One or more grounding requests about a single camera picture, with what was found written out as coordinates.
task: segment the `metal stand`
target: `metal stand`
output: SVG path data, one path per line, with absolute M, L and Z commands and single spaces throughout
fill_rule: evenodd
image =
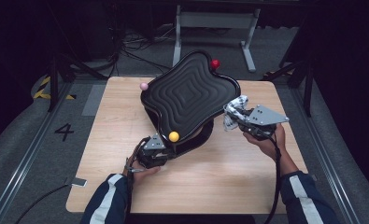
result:
M 313 82 L 313 67 L 312 62 L 310 60 L 298 62 L 298 63 L 291 63 L 281 69 L 277 70 L 274 74 L 264 77 L 261 81 L 272 81 L 277 77 L 280 77 L 287 72 L 293 70 L 293 73 L 288 80 L 287 84 L 290 88 L 298 88 L 301 82 L 305 78 L 305 92 L 304 92 L 304 109 L 306 114 L 311 117 L 310 114 L 310 101 L 311 101 L 311 94 L 312 94 L 312 82 Z
M 256 9 L 254 13 L 213 13 L 213 12 L 181 12 L 181 6 L 177 6 L 176 15 L 176 43 L 173 54 L 173 66 L 180 60 L 181 53 L 181 27 L 211 27 L 211 28 L 235 28 L 248 29 L 248 38 L 241 41 L 241 48 L 245 55 L 248 70 L 255 72 L 256 67 L 249 48 L 254 30 L 257 25 L 260 10 Z
M 73 82 L 76 79 L 76 75 L 74 74 L 70 65 L 73 64 L 79 69 L 85 71 L 93 77 L 98 79 L 107 80 L 108 77 L 103 76 L 102 74 L 96 72 L 89 66 L 84 63 L 80 63 L 71 57 L 55 53 L 52 58 L 52 64 L 50 66 L 50 108 L 48 111 L 52 111 L 53 108 L 59 101 L 59 85 L 58 85 L 58 74 L 62 77 L 64 82 Z

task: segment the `cable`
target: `cable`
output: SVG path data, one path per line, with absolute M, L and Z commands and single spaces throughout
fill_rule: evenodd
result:
M 18 220 L 15 222 L 15 224 L 19 224 L 19 222 L 21 222 L 21 220 L 23 219 L 23 217 L 36 205 L 36 204 L 38 204 L 41 200 L 43 200 L 44 198 L 46 198 L 46 197 L 48 197 L 48 196 L 50 196 L 52 193 L 54 193 L 54 192 L 56 192 L 56 191 L 58 191 L 58 190 L 60 190 L 60 189 L 64 189 L 65 187 L 68 187 L 68 186 L 70 186 L 70 185 L 67 185 L 67 184 L 65 184 L 65 185 L 62 185 L 62 186 L 60 186 L 59 188 L 57 188 L 57 189 L 53 189 L 53 190 L 51 190 L 50 192 L 48 192 L 48 193 L 46 193 L 46 194 L 44 194 L 44 195 L 42 195 L 40 198 L 38 198 L 35 202 L 33 202 L 22 214 L 21 214 L 21 216 L 18 218 Z
M 203 31 L 205 32 L 208 32 L 208 33 L 211 33 L 213 35 L 220 35 L 220 36 L 223 36 L 223 35 L 226 35 L 228 34 L 228 32 L 231 30 L 231 29 L 228 29 L 228 28 L 204 28 L 202 29 Z
M 113 49 L 114 49 L 114 51 L 113 51 L 113 53 L 110 56 L 108 56 L 108 59 L 107 59 L 107 63 L 106 64 L 103 64 L 103 65 L 100 65 L 100 66 L 96 66 L 96 67 L 92 67 L 90 69 L 92 69 L 94 71 L 101 71 L 101 70 L 108 69 L 109 67 L 112 66 L 111 72 L 110 72 L 110 74 L 108 76 L 108 77 L 111 77 L 114 69 L 117 66 L 117 61 L 119 59 L 119 52 L 120 52 L 120 49 L 121 49 L 121 46 L 122 46 L 121 37 L 120 37 L 121 29 L 120 29 L 119 23 L 118 23 L 118 20 L 120 19 L 119 18 L 119 9 L 118 9 L 118 6 L 115 3 L 112 3 L 112 4 L 108 5 L 108 6 L 107 6 L 107 3 L 104 3 L 103 4 L 103 7 L 104 7 L 104 10 L 105 10 L 106 14 L 109 17 L 110 25 L 108 27 L 108 30 L 109 30 L 109 32 L 111 34 L 111 40 L 113 42 L 113 46 L 114 46 Z M 78 66 L 77 67 L 70 67 L 70 68 L 75 73 L 78 73 L 78 74 L 84 74 L 84 73 L 88 73 L 89 72 L 89 69 L 88 70 L 84 70 L 83 68 L 78 67 Z
M 77 66 L 78 68 L 82 69 L 83 71 L 87 72 L 88 74 L 92 75 L 93 77 L 96 77 L 96 78 L 102 79 L 102 80 L 108 79 L 108 77 L 105 77 L 102 74 L 94 71 L 93 69 L 88 67 L 85 63 L 77 62 L 76 60 L 72 59 L 68 55 L 59 54 L 58 57 L 59 57 L 59 60 L 63 60 L 66 63 L 73 64 L 73 65 Z
M 115 62 L 114 65 L 112 66 L 112 69 L 111 69 L 108 77 L 112 77 L 112 74 L 114 73 L 114 70 L 117 71 L 117 77 L 118 77 L 120 75 L 120 72 L 118 71 L 117 62 Z
M 138 153 L 138 151 L 140 150 L 140 147 L 145 144 L 146 142 L 148 142 L 148 140 L 150 139 L 150 137 L 145 137 L 143 139 L 141 139 L 141 141 L 137 144 L 137 146 L 135 147 L 135 150 L 132 154 L 132 156 L 126 160 L 126 166 L 128 167 L 132 167 L 134 164 L 134 161 L 136 159 L 136 155 Z M 126 211 L 125 211 L 125 217 L 130 216 L 131 214 L 131 208 L 132 208 L 132 192 L 134 189 L 134 182 L 135 182 L 135 177 L 134 177 L 134 173 L 132 172 L 128 172 L 127 174 L 127 178 L 128 178 L 128 204 L 126 205 Z
M 161 73 L 163 73 L 163 70 L 160 67 L 165 68 L 165 69 L 170 69 L 170 67 L 164 66 L 162 64 L 153 63 L 153 62 L 148 61 L 146 59 L 140 58 L 140 57 L 134 55 L 133 53 L 128 52 L 125 49 L 122 49 L 121 51 L 124 52 L 124 53 L 122 53 L 122 55 L 124 55 L 124 56 L 126 56 L 128 58 L 136 59 L 136 60 L 139 60 L 141 62 L 146 62 L 146 63 L 151 64 L 152 66 L 154 66 L 155 68 L 157 68 L 158 70 L 160 70 Z
M 70 48 L 70 51 L 73 53 L 73 55 L 78 59 L 78 55 L 74 52 L 73 48 L 71 47 L 71 44 L 70 44 L 70 41 L 68 41 L 68 37 L 67 35 L 65 34 L 61 24 L 59 23 L 58 19 L 56 18 L 56 15 L 55 13 L 53 12 L 51 6 L 50 6 L 50 2 L 49 0 L 45 0 L 45 3 L 47 4 L 47 7 L 48 7 L 48 10 L 50 11 L 50 14 L 52 15 L 53 17 L 53 20 L 55 21 L 56 25 L 58 26 L 59 28 L 59 31 L 61 32 L 62 34 L 62 37 L 64 38 L 67 46 Z
M 163 35 L 158 36 L 158 37 L 154 37 L 153 41 L 151 41 L 151 42 L 148 41 L 146 38 L 140 38 L 140 37 L 138 37 L 138 38 L 132 38 L 132 40 L 123 41 L 123 44 L 126 45 L 126 44 L 134 44 L 134 43 L 140 42 L 140 46 L 143 46 L 146 43 L 148 43 L 148 45 L 145 48 L 139 48 L 139 49 L 146 49 L 146 48 L 148 48 L 151 45 L 162 43 L 162 42 L 164 42 L 167 39 L 174 40 L 173 38 L 170 38 L 170 33 L 173 30 L 175 30 L 175 28 L 176 27 L 173 26 L 168 31 L 166 31 Z M 140 36 L 139 34 L 136 34 L 136 33 L 130 33 L 128 35 L 138 35 L 138 36 Z
M 275 214 L 275 211 L 277 210 L 277 202 L 278 202 L 278 198 L 279 198 L 279 193 L 280 193 L 280 148 L 277 146 L 277 141 L 275 141 L 271 136 L 269 136 L 268 134 L 261 132 L 262 135 L 266 136 L 271 142 L 272 144 L 274 144 L 275 147 L 275 152 L 276 152 L 276 170 L 277 170 L 277 181 L 276 181 L 276 185 L 275 185 L 275 196 L 274 196 L 274 203 L 272 204 L 272 209 L 271 212 L 269 213 L 268 218 L 265 220 L 265 224 L 268 224 L 272 217 Z

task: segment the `yellow tape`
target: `yellow tape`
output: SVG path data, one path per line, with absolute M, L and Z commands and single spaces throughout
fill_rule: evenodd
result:
M 44 80 L 42 80 L 41 85 L 38 88 L 38 91 L 35 93 L 35 96 L 33 97 L 33 99 L 36 98 L 42 98 L 42 99 L 50 99 L 50 94 L 48 93 L 43 93 L 45 87 L 47 87 L 48 83 L 50 83 L 50 75 L 47 75 Z M 77 99 L 76 95 L 67 95 L 65 97 L 66 100 L 75 100 Z

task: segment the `wooden table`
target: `wooden table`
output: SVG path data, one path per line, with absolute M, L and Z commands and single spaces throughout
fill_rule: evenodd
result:
M 106 84 L 77 177 L 84 188 L 71 188 L 68 211 L 83 212 L 96 188 L 109 174 L 122 171 L 125 158 L 143 138 L 155 134 L 141 104 L 139 84 L 147 77 L 112 77 Z M 239 81 L 248 109 L 265 105 L 284 114 L 270 82 Z M 289 123 L 283 126 L 287 149 L 298 167 L 305 163 Z M 239 129 L 225 132 L 222 116 L 201 147 L 171 161 L 134 190 L 132 213 L 268 214 L 275 192 L 275 163 L 248 143 Z M 279 202 L 277 213 L 285 213 Z

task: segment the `metal bracket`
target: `metal bracket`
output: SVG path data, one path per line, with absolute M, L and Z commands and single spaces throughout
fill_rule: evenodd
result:
M 145 150 L 153 150 L 153 149 L 164 149 L 166 148 L 161 140 L 161 137 L 156 133 L 154 134 L 150 140 L 144 145 Z
M 247 117 L 247 122 L 257 125 L 269 125 L 289 121 L 289 118 L 265 107 L 257 105 Z

